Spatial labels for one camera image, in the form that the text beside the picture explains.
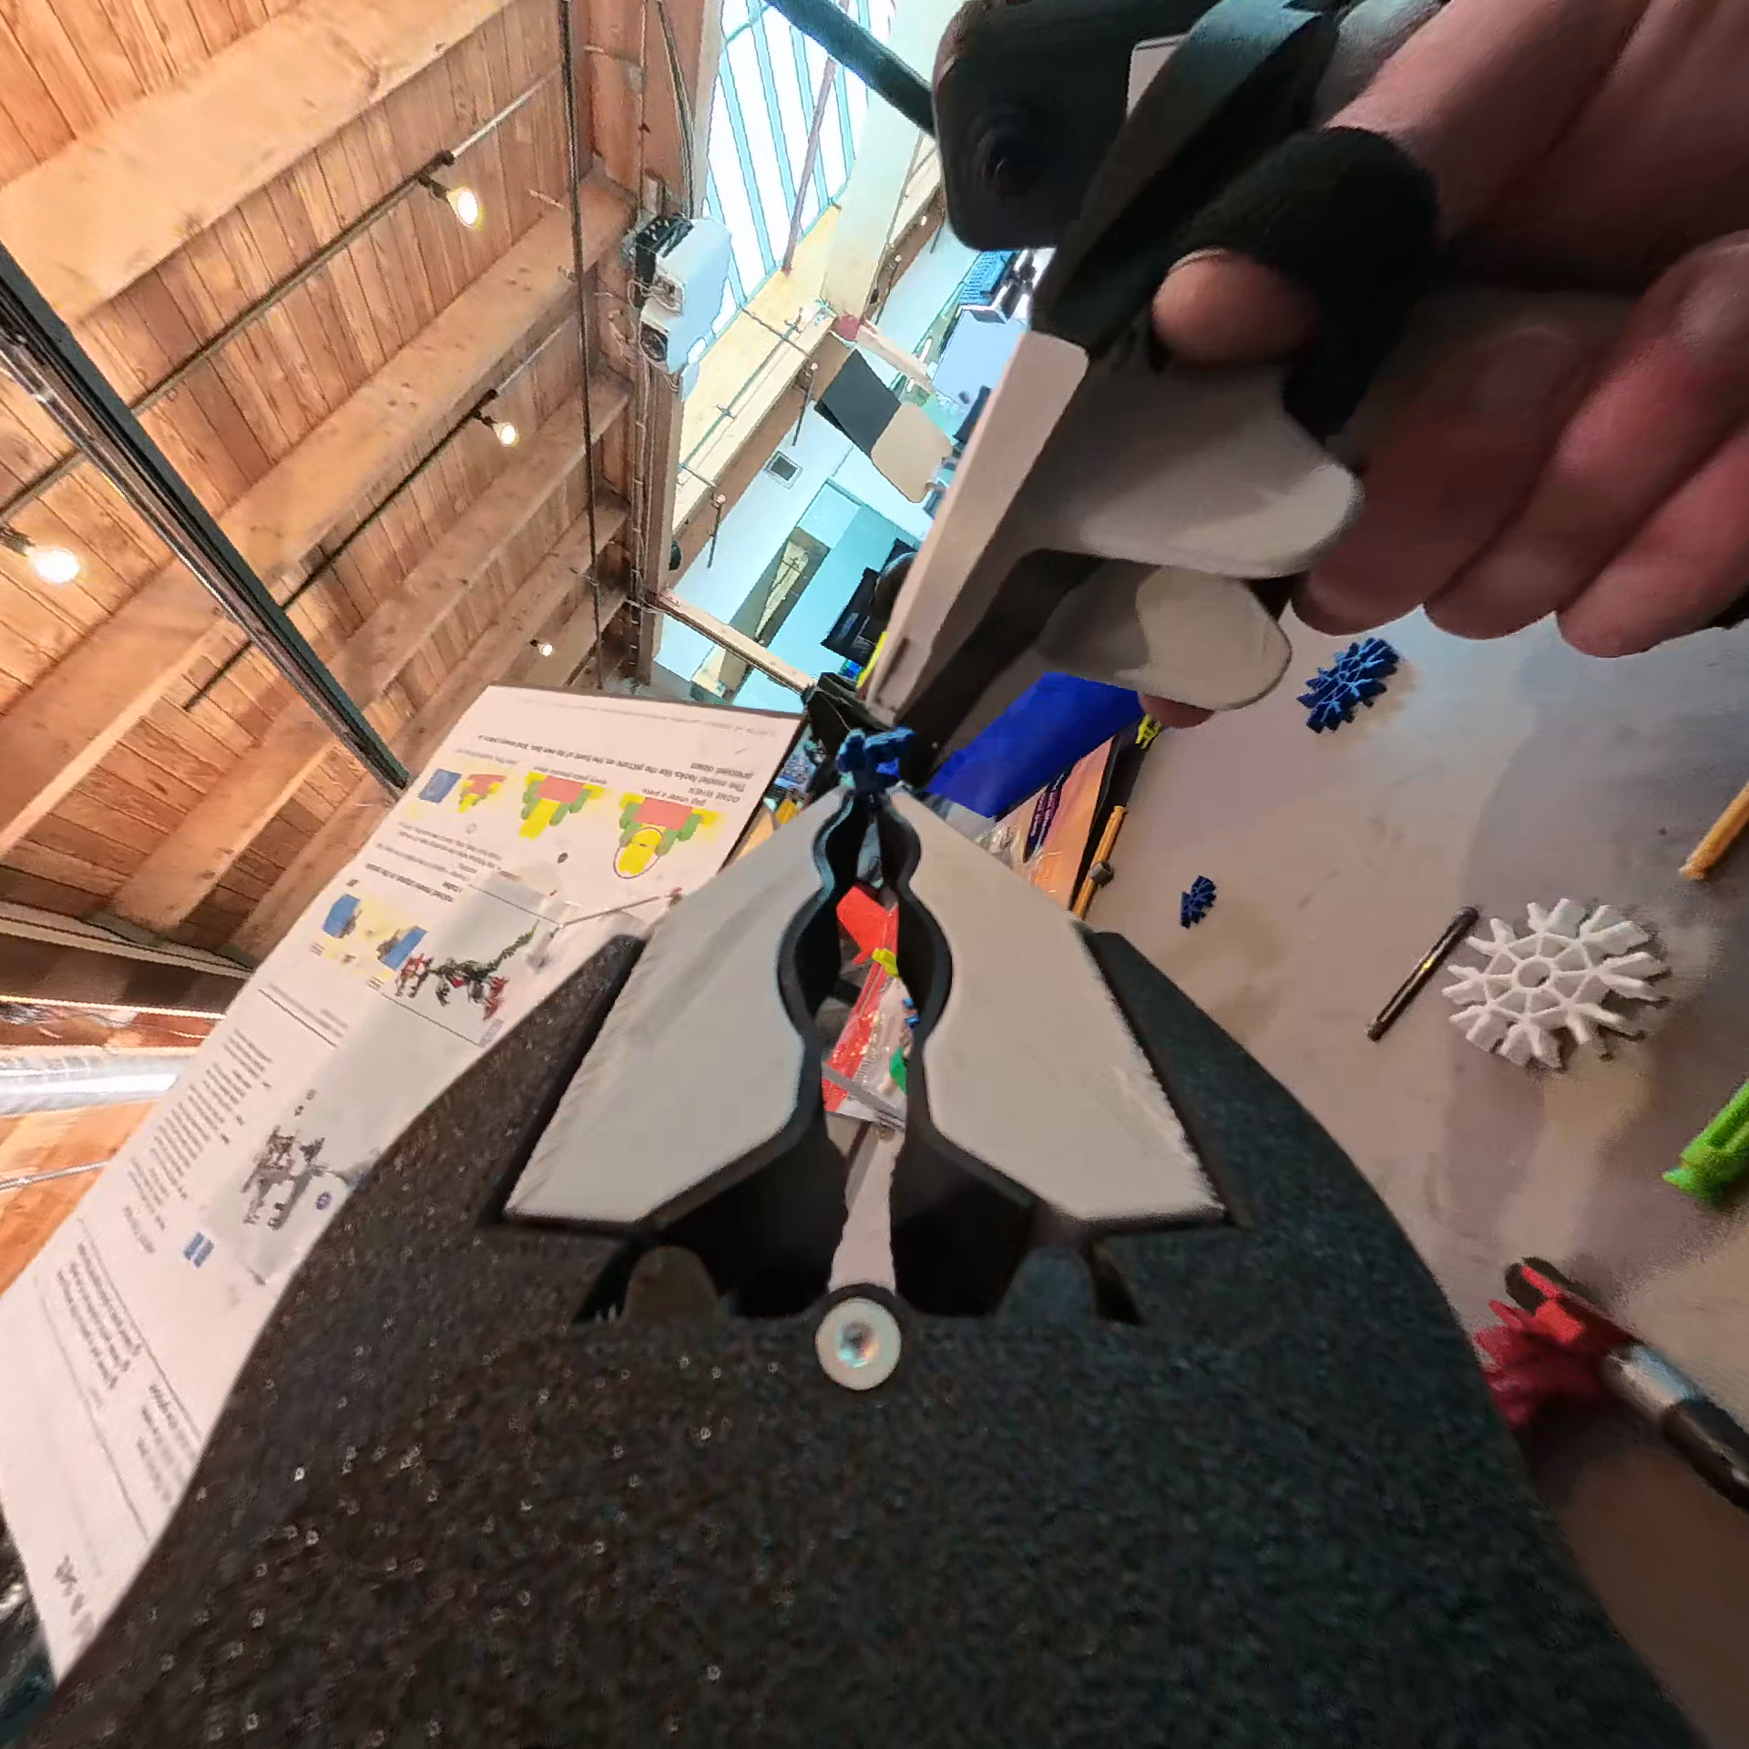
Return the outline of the white ceiling-mounted box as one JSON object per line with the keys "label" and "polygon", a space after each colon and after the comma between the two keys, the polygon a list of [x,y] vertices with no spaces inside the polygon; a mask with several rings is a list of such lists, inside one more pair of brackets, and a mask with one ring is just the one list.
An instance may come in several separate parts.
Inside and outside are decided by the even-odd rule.
{"label": "white ceiling-mounted box", "polygon": [[638,344],[682,375],[711,342],[733,268],[733,235],[709,217],[658,215],[625,242]]}

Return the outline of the black steel beam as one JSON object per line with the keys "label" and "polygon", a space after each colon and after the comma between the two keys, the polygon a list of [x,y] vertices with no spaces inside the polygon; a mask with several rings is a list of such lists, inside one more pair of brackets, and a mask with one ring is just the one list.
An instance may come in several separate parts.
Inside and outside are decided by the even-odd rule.
{"label": "black steel beam", "polygon": [[108,479],[230,621],[270,657],[326,730],[385,787],[406,789],[410,776],[403,761],[9,249],[2,251],[2,353],[11,379],[48,410],[77,453]]}

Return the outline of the thin grey rod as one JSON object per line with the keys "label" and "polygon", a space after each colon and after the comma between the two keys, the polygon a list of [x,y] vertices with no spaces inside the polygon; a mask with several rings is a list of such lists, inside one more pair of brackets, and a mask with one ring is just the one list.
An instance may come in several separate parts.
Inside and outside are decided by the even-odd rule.
{"label": "thin grey rod", "polygon": [[1480,909],[1467,905],[1454,913],[1454,918],[1432,940],[1432,945],[1416,958],[1410,973],[1385,1000],[1381,1009],[1367,1024],[1367,1040],[1381,1042],[1398,1025],[1410,1004],[1429,985],[1434,974],[1447,964],[1450,954],[1472,934],[1480,920]]}

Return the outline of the orange printed booklet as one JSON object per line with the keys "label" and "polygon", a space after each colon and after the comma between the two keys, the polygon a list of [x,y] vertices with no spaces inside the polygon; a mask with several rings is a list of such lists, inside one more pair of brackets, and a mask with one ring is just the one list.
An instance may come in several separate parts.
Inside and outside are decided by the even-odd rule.
{"label": "orange printed booklet", "polygon": [[1135,725],[1106,739],[1044,789],[1010,809],[982,836],[997,861],[1073,911],[1082,874],[1113,803],[1130,807],[1148,750],[1133,747]]}

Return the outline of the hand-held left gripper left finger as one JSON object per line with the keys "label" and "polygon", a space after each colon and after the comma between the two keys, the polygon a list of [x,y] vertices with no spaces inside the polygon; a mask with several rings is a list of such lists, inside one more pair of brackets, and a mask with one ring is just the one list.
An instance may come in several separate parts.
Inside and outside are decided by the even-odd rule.
{"label": "hand-held left gripper left finger", "polygon": [[836,1231],[820,1009],[867,809],[835,790],[689,892],[645,940],[503,1213],[662,1231],[731,1202],[754,1231]]}

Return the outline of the blue plastic storage bin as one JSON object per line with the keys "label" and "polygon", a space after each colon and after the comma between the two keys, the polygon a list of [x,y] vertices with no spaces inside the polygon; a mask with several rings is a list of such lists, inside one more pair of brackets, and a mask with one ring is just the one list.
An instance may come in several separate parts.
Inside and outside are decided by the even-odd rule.
{"label": "blue plastic storage bin", "polygon": [[951,752],[928,794],[999,820],[1143,721],[1141,698],[1119,685],[1046,672],[984,730]]}

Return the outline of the short orange rod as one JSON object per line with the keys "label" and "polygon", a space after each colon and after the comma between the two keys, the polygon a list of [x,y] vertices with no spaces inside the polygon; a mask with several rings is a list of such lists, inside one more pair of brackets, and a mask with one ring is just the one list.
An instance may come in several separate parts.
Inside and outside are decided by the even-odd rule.
{"label": "short orange rod", "polygon": [[1718,814],[1713,825],[1707,829],[1704,838],[1695,845],[1687,854],[1684,863],[1680,863],[1678,874],[1687,882],[1704,882],[1713,871],[1724,861],[1731,849],[1744,838],[1747,832],[1749,820],[1749,785],[1744,783],[1742,789],[1731,798],[1726,809]]}

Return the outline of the black overhead pipe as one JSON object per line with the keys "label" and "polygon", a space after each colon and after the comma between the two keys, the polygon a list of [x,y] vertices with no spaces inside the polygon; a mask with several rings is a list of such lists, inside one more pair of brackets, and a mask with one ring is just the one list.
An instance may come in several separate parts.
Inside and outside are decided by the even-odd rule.
{"label": "black overhead pipe", "polygon": [[769,2],[767,5],[924,136],[938,138],[929,80],[853,13],[836,2]]}

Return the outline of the lime green plastic rod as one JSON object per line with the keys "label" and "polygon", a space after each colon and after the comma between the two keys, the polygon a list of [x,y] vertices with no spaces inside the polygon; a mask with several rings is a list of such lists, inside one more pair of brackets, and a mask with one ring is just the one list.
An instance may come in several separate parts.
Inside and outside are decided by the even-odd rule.
{"label": "lime green plastic rod", "polygon": [[1747,1175],[1747,1102],[1749,1084],[1742,1082],[1684,1146],[1664,1182],[1705,1208],[1724,1206]]}

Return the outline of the red connector and shaft assembly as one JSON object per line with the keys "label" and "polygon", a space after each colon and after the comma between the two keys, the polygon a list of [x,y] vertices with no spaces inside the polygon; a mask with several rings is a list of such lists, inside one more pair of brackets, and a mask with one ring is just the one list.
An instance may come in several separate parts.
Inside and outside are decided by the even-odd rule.
{"label": "red connector and shaft assembly", "polygon": [[1702,1384],[1547,1259],[1509,1264],[1503,1291],[1472,1346],[1492,1404],[1516,1437],[1529,1437],[1554,1410],[1618,1406],[1656,1432],[1718,1497],[1747,1510],[1746,1424]]}

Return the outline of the silver air duct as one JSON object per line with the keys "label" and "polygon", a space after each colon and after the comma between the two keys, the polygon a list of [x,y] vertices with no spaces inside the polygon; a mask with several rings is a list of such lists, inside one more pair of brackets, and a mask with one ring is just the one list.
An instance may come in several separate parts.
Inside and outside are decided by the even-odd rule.
{"label": "silver air duct", "polygon": [[2,1049],[2,1118],[151,1104],[195,1051],[173,1047],[9,1046]]}

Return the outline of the white snowflake connector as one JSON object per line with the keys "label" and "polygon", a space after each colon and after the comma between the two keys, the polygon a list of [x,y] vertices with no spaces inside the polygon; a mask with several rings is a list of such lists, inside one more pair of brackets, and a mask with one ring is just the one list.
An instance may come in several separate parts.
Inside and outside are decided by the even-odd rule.
{"label": "white snowflake connector", "polygon": [[1664,1000],[1671,965],[1649,929],[1607,903],[1531,902],[1523,920],[1492,918],[1467,947],[1474,962],[1443,987],[1470,1047],[1556,1075],[1576,1053],[1636,1035],[1629,1007]]}

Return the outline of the person's right hand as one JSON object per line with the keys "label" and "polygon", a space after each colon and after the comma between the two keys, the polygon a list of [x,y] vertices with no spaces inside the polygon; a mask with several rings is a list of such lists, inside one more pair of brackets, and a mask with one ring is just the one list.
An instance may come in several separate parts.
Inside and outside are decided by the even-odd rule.
{"label": "person's right hand", "polygon": [[1598,308],[1494,311],[1405,362],[1365,504],[1296,592],[1345,636],[1419,608],[1494,641],[1554,619],[1627,657],[1746,597],[1747,5],[1439,7],[1334,129],[1434,184],[1461,269]]}

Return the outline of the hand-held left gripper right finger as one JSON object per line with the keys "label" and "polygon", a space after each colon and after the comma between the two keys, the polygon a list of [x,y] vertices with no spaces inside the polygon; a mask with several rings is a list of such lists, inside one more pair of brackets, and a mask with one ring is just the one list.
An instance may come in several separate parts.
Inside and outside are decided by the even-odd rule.
{"label": "hand-held left gripper right finger", "polygon": [[906,792],[887,801],[931,1135],[1068,1222],[1226,1208],[1075,916]]}

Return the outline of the printed instruction sheet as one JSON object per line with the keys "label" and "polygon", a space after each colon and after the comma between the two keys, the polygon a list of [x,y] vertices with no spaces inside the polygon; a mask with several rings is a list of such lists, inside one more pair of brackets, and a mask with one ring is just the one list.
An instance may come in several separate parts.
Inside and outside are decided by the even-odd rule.
{"label": "printed instruction sheet", "polygon": [[487,688],[4,1290],[4,1528],[55,1685],[186,1496],[270,1311],[385,1149],[711,880],[796,710]]}

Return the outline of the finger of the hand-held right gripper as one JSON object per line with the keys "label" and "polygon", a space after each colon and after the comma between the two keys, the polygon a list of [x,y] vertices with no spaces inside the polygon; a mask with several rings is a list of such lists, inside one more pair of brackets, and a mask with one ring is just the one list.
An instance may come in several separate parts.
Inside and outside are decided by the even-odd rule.
{"label": "finger of the hand-held right gripper", "polygon": [[1088,559],[1055,555],[1024,495],[1073,404],[1088,357],[1030,331],[1008,360],[893,605],[871,672],[871,710],[948,750],[989,719]]}

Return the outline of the large blue snowflake connector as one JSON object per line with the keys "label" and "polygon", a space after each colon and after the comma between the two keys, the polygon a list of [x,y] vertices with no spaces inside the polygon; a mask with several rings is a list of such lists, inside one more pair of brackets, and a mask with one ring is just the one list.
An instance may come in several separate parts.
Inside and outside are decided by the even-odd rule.
{"label": "large blue snowflake connector", "polygon": [[1296,703],[1310,732],[1336,732],[1383,698],[1401,665],[1399,650],[1368,634],[1336,650],[1305,683]]}

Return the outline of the long yellow rod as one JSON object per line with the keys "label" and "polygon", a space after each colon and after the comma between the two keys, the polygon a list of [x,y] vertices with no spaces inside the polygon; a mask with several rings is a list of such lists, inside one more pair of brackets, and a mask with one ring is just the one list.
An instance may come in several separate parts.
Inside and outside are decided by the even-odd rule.
{"label": "long yellow rod", "polygon": [[1104,823],[1095,843],[1095,851],[1077,887],[1071,902],[1071,914],[1086,920],[1104,887],[1115,880],[1113,852],[1121,841],[1128,818],[1128,805],[1115,801],[1104,814]]}

